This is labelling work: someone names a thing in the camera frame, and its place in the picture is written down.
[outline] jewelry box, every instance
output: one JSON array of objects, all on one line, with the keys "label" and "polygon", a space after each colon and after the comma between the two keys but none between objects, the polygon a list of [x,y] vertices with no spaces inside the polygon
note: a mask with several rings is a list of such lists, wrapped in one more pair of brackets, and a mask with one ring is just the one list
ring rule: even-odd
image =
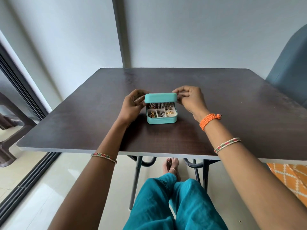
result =
[{"label": "jewelry box", "polygon": [[148,93],[145,95],[147,122],[149,124],[175,123],[178,112],[176,93]]}]

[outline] brown wooden table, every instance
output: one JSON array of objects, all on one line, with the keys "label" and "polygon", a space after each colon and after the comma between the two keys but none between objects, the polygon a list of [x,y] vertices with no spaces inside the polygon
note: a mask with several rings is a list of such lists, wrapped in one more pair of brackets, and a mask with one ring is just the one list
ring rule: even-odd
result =
[{"label": "brown wooden table", "polygon": [[[261,161],[307,164],[307,110],[249,69],[102,68],[34,127],[18,146],[93,153],[135,88],[171,92],[199,86],[213,113]],[[178,120],[150,125],[145,110],[128,128],[120,154],[218,159],[206,134],[179,104]]]}]

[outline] foot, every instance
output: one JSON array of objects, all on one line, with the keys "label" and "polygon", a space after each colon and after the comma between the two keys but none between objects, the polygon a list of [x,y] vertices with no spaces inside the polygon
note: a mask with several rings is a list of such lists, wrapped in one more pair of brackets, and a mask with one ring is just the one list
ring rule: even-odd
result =
[{"label": "foot", "polygon": [[163,169],[163,174],[167,174],[169,172],[169,169],[171,168],[172,165],[172,159],[171,158],[167,158],[162,165],[162,169]]},{"label": "foot", "polygon": [[178,166],[179,166],[179,160],[178,158],[171,158],[172,159],[172,165],[169,169],[169,173],[174,174],[177,177],[177,182],[181,181],[181,177],[179,175]]}]

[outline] bangle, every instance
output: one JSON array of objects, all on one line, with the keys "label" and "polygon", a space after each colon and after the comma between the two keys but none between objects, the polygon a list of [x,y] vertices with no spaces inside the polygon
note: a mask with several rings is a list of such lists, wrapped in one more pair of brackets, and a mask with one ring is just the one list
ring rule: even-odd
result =
[{"label": "bangle", "polygon": [[240,138],[233,138],[230,139],[229,141],[226,141],[224,143],[222,143],[220,146],[218,146],[216,149],[214,149],[214,152],[217,154],[220,150],[222,150],[223,148],[227,147],[228,145],[232,144],[232,143],[236,143],[241,141]]},{"label": "bangle", "polygon": [[105,159],[110,160],[110,161],[114,162],[115,164],[117,164],[117,160],[111,158],[110,156],[108,156],[108,155],[106,155],[106,154],[95,152],[95,153],[92,153],[92,154],[91,154],[91,158],[92,158],[93,156],[102,157],[102,158],[105,158]]},{"label": "bangle", "polygon": [[201,129],[203,131],[205,131],[205,126],[211,121],[211,120],[214,120],[214,119],[221,119],[221,114],[209,114],[207,115],[205,118],[203,118],[203,120],[201,120],[201,122],[199,123],[199,126],[201,127]]}]

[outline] orange woven bracelet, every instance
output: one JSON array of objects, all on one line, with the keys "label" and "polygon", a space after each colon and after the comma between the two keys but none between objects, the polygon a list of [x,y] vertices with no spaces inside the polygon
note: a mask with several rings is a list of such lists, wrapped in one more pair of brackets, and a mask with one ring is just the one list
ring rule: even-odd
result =
[{"label": "orange woven bracelet", "polygon": [[201,127],[201,129],[203,131],[205,131],[205,126],[211,121],[211,120],[214,120],[214,119],[221,119],[221,114],[209,114],[207,115],[203,120],[201,120],[201,122],[199,123],[199,126]]}]

